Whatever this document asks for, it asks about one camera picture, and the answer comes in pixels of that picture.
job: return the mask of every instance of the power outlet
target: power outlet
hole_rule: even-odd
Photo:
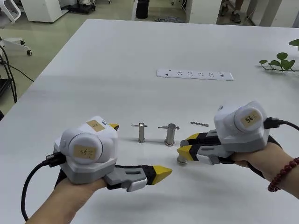
[[[230,72],[213,72],[213,71],[159,69],[157,71],[157,76],[172,77],[172,78],[228,80],[228,81],[234,80]]]

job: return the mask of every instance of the metal peg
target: metal peg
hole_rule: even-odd
[[[179,165],[185,166],[185,165],[187,165],[188,160],[185,157],[183,157],[182,155],[178,155],[177,162]]]
[[[167,127],[161,126],[158,128],[167,129],[166,139],[165,139],[164,143],[167,146],[173,146],[174,145],[174,134],[175,134],[176,130],[179,130],[179,127],[173,123],[170,123]]]
[[[145,138],[144,138],[144,128],[147,127],[147,125],[145,125],[144,123],[139,123],[138,125],[132,125],[133,127],[139,127],[139,138],[138,141],[140,143],[145,142]]]

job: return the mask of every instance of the table surface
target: table surface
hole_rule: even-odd
[[[265,72],[261,59],[286,51],[299,29],[87,20],[0,122],[0,217],[22,223],[21,191],[32,168],[52,153],[54,140],[94,115],[120,124],[118,164],[163,165],[172,174],[155,186],[127,193],[100,190],[73,220],[106,223],[275,223],[298,220],[298,200],[270,193],[268,182],[237,165],[189,163],[180,167],[180,140],[214,128],[225,102],[258,100],[269,116],[298,119],[299,76]],[[160,68],[229,71],[234,81],[156,77]],[[143,121],[146,142],[137,143]],[[210,127],[189,124],[209,123]],[[175,123],[176,145],[164,145]],[[298,132],[271,131],[292,156]],[[53,189],[59,167],[42,168],[29,185],[29,216]]]

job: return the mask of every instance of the shoe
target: shoe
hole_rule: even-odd
[[[226,6],[223,6],[222,8],[221,8],[221,12],[220,12],[220,15],[221,16],[225,16],[225,14],[228,12],[228,6],[226,5]]]
[[[230,16],[230,20],[235,22],[235,23],[240,23],[241,22],[240,14],[232,13],[232,15]]]

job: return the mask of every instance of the beaded bracelet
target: beaded bracelet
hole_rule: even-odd
[[[299,165],[299,157],[290,161],[288,165],[285,165],[285,167],[282,170],[280,170],[279,174],[277,174],[276,177],[269,184],[268,191],[276,192],[280,190],[280,188],[277,185],[281,182],[282,178],[284,178],[297,165]]]

